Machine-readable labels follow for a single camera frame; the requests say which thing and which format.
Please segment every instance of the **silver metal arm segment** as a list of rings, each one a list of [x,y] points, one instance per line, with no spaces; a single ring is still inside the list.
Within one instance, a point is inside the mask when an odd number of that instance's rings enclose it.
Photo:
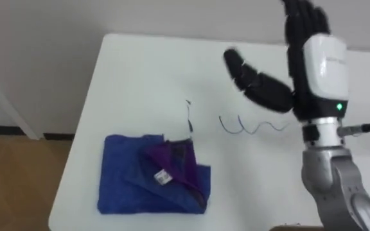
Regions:
[[[316,201],[327,231],[370,231],[370,196],[352,154],[337,135],[341,122],[328,117],[303,123],[302,181]],[[305,133],[316,128],[319,137],[308,141]]]

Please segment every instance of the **purple fabric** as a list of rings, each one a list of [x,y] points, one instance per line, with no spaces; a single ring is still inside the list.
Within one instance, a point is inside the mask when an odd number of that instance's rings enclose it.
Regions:
[[[175,163],[173,150],[183,149],[183,162]],[[183,141],[167,141],[163,144],[152,146],[145,153],[162,169],[164,169],[174,180],[184,184],[186,187],[203,194],[198,184],[197,161],[193,144],[190,139]]]

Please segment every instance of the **white table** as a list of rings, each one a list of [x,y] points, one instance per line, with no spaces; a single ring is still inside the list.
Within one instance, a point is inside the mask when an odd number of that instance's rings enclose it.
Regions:
[[[244,43],[107,35],[92,77],[49,227],[59,230],[269,230],[277,225],[320,225],[312,197],[302,185],[299,125],[253,105],[230,81],[222,53],[237,46],[250,63],[287,83],[285,49]],[[186,100],[197,160],[212,166],[212,193],[204,215],[101,215],[96,209],[103,141],[118,133],[189,135]],[[237,130],[236,116],[253,128],[261,121],[290,126],[255,135]],[[370,143],[348,139],[370,192]]]

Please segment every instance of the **folded blue towel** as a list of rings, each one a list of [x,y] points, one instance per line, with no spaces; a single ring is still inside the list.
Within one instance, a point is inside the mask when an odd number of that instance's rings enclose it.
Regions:
[[[161,185],[164,170],[172,179]],[[105,139],[98,210],[102,214],[180,212],[201,214],[211,190],[211,169],[196,164],[190,140],[162,135]]]

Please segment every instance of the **curled wire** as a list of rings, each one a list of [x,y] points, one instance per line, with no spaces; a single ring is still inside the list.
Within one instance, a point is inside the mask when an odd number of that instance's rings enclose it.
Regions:
[[[222,122],[222,118],[221,118],[221,116],[218,116],[218,118],[219,118],[219,122],[221,122],[222,128],[223,128],[227,133],[230,133],[230,134],[233,134],[233,135],[234,135],[234,134],[239,134],[239,133],[243,132],[243,128],[241,128],[241,130],[240,130],[240,131],[237,131],[237,132],[229,131],[228,129],[226,129],[226,127],[225,127],[224,123]]]
[[[260,127],[262,126],[262,125],[264,125],[264,124],[267,124],[267,125],[269,125],[269,126],[271,126],[275,131],[278,131],[278,132],[282,132],[285,128],[287,128],[287,126],[289,126],[289,124],[286,124],[285,126],[283,126],[282,128],[277,128],[277,127],[275,127],[272,123],[270,123],[270,122],[268,122],[268,121],[263,121],[263,122],[260,122],[258,125],[257,125],[257,127],[255,128],[255,130],[253,130],[252,132],[248,132],[248,130],[246,130],[245,129],[245,127],[243,126],[243,124],[242,124],[242,121],[241,121],[241,118],[240,118],[240,116],[238,115],[238,122],[239,122],[239,124],[241,125],[241,127],[242,127],[242,129],[244,129],[245,130],[245,132],[247,132],[248,134],[250,134],[250,135],[254,135],[259,129],[260,129]]]
[[[239,133],[241,133],[241,132],[243,132],[243,131],[245,131],[246,133],[248,133],[248,134],[250,134],[250,135],[254,135],[259,129],[260,129],[260,127],[262,126],[262,125],[264,125],[264,124],[267,124],[267,125],[269,125],[269,126],[271,126],[275,131],[278,131],[278,132],[282,132],[287,126],[289,126],[289,124],[286,124],[285,126],[283,126],[282,128],[277,128],[277,127],[275,127],[272,123],[270,123],[270,122],[268,122],[268,121],[263,121],[263,122],[261,122],[260,124],[258,124],[257,125],[257,127],[252,131],[252,132],[249,132],[245,127],[244,127],[244,125],[243,125],[243,123],[242,123],[242,121],[241,121],[241,117],[238,115],[238,122],[239,122],[239,124],[241,125],[241,130],[239,130],[239,131],[237,131],[237,132],[233,132],[233,131],[230,131],[230,130],[228,130],[226,127],[225,127],[225,125],[224,125],[224,123],[222,122],[222,118],[221,118],[221,116],[218,116],[218,118],[219,118],[219,121],[220,121],[220,123],[221,123],[221,125],[222,125],[222,128],[227,132],[227,133],[230,133],[230,134],[239,134]]]

